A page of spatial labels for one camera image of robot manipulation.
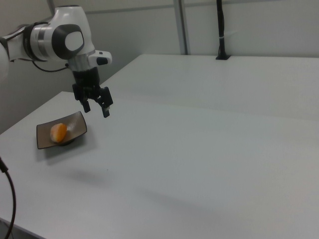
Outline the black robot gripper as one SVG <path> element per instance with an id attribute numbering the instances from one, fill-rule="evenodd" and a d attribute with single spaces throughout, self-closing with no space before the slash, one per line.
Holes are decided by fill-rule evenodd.
<path id="1" fill-rule="evenodd" d="M 102 109 L 103 117 L 107 118 L 110 115 L 109 109 L 113 99 L 108 87 L 100 87 L 98 68 L 72 71 L 72 74 L 75 79 L 75 84 L 72 85 L 74 97 L 81 103 L 84 112 L 88 113 L 91 110 L 88 99 L 96 100 Z"/>

